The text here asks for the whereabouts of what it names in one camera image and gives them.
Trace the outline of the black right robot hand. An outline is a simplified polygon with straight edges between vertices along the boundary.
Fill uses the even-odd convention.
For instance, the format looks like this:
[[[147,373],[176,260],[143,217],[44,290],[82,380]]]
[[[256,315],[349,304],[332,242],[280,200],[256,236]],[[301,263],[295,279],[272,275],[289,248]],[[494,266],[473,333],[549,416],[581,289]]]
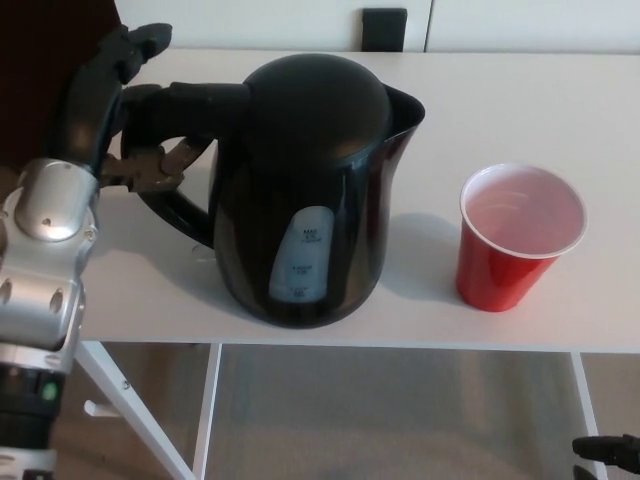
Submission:
[[[582,459],[639,474],[639,438],[636,436],[579,437],[572,440],[572,449]]]

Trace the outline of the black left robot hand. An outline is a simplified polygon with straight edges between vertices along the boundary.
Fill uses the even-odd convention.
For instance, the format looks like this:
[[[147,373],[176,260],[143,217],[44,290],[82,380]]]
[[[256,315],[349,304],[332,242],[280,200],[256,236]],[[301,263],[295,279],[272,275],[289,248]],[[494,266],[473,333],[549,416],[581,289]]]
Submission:
[[[171,39],[167,23],[135,30],[121,25],[104,37],[93,57],[77,68],[59,101],[46,155],[85,168],[102,188],[125,186],[136,193],[177,189],[184,171],[210,145],[204,138],[180,134],[170,151],[138,147],[121,158],[108,152],[113,137],[124,132],[142,102],[161,90],[154,84],[128,83]]]

